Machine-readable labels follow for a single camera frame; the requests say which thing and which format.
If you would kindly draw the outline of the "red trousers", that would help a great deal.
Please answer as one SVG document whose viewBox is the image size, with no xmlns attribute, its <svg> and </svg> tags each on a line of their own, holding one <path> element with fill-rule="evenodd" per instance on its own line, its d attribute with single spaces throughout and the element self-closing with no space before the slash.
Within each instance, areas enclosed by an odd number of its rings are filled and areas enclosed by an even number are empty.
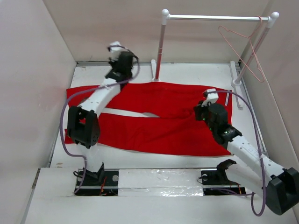
<svg viewBox="0 0 299 224">
<path fill-rule="evenodd" d="M 152 154 L 217 157 L 229 155 L 215 142 L 194 107 L 204 100 L 204 85 L 165 82 L 129 83 L 102 97 L 108 89 L 93 85 L 67 89 L 69 106 L 88 102 L 106 108 L 138 113 L 137 117 L 99 112 L 98 142 L 110 147 Z"/>
</svg>

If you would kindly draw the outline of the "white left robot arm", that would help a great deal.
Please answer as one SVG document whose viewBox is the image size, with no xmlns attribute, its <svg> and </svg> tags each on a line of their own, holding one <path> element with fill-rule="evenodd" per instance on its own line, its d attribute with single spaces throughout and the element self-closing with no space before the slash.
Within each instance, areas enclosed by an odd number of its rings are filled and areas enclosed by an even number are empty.
<svg viewBox="0 0 299 224">
<path fill-rule="evenodd" d="M 68 110 L 66 136 L 87 159 L 91 158 L 91 147 L 100 138 L 99 115 L 132 78 L 134 58 L 136 56 L 133 53 L 121 51 L 117 59 L 110 60 L 112 68 L 105 75 L 101 89 L 92 91 L 91 96 Z"/>
</svg>

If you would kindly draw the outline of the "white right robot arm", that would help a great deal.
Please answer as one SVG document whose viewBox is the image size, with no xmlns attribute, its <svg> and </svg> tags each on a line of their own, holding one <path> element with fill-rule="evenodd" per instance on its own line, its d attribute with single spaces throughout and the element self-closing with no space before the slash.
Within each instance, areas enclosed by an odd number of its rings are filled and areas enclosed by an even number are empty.
<svg viewBox="0 0 299 224">
<path fill-rule="evenodd" d="M 217 181 L 240 183 L 263 199 L 273 213 L 282 215 L 299 203 L 299 173 L 286 169 L 254 148 L 240 131 L 228 123 L 228 112 L 218 103 L 199 101 L 195 117 L 210 128 L 214 141 L 237 156 L 246 166 L 226 160 L 217 166 Z"/>
</svg>

